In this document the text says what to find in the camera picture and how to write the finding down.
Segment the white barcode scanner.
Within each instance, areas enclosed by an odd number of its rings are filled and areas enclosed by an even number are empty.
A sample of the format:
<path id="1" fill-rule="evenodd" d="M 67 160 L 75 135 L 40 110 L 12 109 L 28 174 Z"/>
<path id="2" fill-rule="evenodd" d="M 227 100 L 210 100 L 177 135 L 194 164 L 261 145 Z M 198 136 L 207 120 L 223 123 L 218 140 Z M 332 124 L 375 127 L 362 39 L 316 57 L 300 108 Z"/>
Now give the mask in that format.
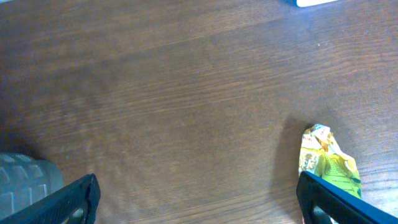
<path id="1" fill-rule="evenodd" d="M 335 1 L 337 0 L 296 0 L 295 2 L 298 7 L 310 7 Z"/>

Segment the yellow green snack packet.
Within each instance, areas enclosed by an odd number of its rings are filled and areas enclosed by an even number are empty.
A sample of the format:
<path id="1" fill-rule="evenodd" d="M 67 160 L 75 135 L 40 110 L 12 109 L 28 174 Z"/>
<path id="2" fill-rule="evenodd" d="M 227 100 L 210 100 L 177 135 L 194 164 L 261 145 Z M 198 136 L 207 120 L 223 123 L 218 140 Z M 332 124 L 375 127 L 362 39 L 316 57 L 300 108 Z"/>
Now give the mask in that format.
<path id="1" fill-rule="evenodd" d="M 330 127 L 316 124 L 302 134 L 298 172 L 308 171 L 356 198 L 362 184 L 356 161 L 338 145 Z"/>

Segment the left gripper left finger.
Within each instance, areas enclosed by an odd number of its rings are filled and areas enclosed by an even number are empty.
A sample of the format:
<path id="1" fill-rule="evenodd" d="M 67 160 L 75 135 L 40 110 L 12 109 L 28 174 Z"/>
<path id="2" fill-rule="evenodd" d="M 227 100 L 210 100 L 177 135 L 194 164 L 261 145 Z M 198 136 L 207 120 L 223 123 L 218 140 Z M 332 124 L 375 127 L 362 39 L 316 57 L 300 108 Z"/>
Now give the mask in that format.
<path id="1" fill-rule="evenodd" d="M 1 224 L 94 224 L 99 202 L 98 180 L 94 174 L 88 174 L 1 220 Z"/>

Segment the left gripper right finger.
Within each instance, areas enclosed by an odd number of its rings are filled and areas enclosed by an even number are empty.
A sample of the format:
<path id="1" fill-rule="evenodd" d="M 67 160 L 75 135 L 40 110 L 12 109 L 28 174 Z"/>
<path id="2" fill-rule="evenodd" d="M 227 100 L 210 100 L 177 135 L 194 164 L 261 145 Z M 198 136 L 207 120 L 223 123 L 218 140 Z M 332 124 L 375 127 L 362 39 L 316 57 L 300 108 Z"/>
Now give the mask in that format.
<path id="1" fill-rule="evenodd" d="M 296 189 L 304 223 L 397 223 L 394 217 L 335 185 L 302 172 Z"/>

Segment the grey plastic mesh basket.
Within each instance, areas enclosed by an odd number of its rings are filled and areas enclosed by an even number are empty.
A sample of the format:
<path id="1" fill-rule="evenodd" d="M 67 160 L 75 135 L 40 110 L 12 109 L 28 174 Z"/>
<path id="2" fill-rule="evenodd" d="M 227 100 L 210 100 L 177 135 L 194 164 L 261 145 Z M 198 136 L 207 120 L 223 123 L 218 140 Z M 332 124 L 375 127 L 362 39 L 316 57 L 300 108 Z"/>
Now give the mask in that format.
<path id="1" fill-rule="evenodd" d="M 63 188 L 63 176 L 50 161 L 18 153 L 1 154 L 1 219 Z"/>

